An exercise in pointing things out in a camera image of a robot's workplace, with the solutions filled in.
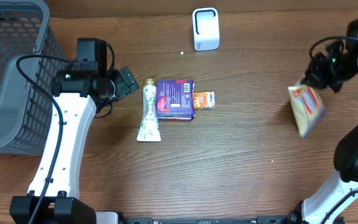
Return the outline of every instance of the wooden table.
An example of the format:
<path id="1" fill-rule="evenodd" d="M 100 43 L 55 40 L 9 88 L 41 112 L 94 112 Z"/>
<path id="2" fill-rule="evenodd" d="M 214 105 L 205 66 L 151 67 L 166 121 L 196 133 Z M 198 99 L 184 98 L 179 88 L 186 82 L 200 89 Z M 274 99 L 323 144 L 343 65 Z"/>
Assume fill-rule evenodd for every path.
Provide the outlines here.
<path id="1" fill-rule="evenodd" d="M 196 91 L 216 93 L 215 110 L 190 123 L 161 121 L 162 142 L 150 144 L 136 141 L 141 91 L 115 103 L 89 130 L 81 200 L 127 217 L 286 215 L 331 175 L 336 144 L 358 124 L 358 75 L 340 94 L 320 91 L 328 113 L 306 140 L 287 86 L 307 68 L 311 44 L 346 34 L 357 18 L 358 11 L 220 14 L 221 44 L 210 52 L 194 51 L 191 16 L 51 20 L 68 58 L 78 37 L 97 37 L 139 83 L 194 79 Z M 0 154 L 0 223 L 12 222 L 11 197 L 26 193 L 39 161 Z M 358 223 L 358 200 L 343 215 Z"/>

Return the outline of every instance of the plastic basket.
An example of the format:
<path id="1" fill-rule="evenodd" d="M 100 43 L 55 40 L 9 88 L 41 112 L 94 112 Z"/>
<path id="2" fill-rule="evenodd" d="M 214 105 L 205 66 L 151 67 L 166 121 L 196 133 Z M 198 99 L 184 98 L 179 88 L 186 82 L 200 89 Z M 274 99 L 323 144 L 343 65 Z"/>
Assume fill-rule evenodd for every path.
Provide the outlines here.
<path id="1" fill-rule="evenodd" d="M 41 154 L 52 104 L 17 71 L 16 60 L 29 54 L 65 58 L 49 26 L 49 8 L 41 0 L 0 1 L 0 152 Z M 24 72 L 50 92 L 50 81 L 64 62 L 29 58 Z"/>

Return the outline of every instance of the purple package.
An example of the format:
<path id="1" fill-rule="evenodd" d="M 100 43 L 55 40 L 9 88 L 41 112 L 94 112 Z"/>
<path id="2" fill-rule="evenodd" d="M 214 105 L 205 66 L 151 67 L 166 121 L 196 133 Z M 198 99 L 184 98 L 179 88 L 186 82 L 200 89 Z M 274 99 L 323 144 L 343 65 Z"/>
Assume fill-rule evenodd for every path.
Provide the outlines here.
<path id="1" fill-rule="evenodd" d="M 191 121 L 196 115 L 193 89 L 193 80 L 159 80 L 155 104 L 157 118 Z"/>

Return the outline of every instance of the white tube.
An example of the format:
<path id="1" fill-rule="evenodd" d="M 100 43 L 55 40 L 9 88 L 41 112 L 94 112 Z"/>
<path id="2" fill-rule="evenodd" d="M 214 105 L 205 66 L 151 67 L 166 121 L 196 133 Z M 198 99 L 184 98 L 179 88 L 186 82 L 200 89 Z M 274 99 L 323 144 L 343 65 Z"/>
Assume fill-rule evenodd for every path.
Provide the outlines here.
<path id="1" fill-rule="evenodd" d="M 138 141 L 161 141 L 160 126 L 155 112 L 156 93 L 155 81 L 151 78 L 146 79 L 143 87 L 143 118 L 137 135 Z"/>

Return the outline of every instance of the wood grain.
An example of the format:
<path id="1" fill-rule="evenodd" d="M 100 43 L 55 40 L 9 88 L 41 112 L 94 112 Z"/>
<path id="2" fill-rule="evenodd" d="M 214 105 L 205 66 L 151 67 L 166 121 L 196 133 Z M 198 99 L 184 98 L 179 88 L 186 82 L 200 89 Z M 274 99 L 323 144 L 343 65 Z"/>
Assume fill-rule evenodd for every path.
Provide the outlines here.
<path id="1" fill-rule="evenodd" d="M 194 51 L 189 16 L 50 21 L 69 58 L 77 38 L 104 39 L 117 67 L 128 65 L 139 83 L 192 78 L 196 91 L 217 96 L 216 109 L 198 111 L 190 123 L 161 121 L 162 142 L 150 144 L 136 141 L 141 92 L 115 103 L 114 113 L 89 130 L 80 177 L 84 203 L 127 217 L 285 215 L 331 175 L 336 144 L 358 124 L 358 76 L 340 94 L 319 92 L 328 113 L 306 140 L 298 135 L 287 86 L 306 69 L 310 45 L 345 34 L 358 11 L 219 17 L 221 45 L 210 52 Z M 0 154 L 0 223 L 12 222 L 11 197 L 26 193 L 39 161 Z M 358 201 L 343 215 L 358 223 Z"/>
<path id="2" fill-rule="evenodd" d="M 54 18 L 191 14 L 199 7 L 219 12 L 358 10 L 358 0 L 45 0 Z"/>

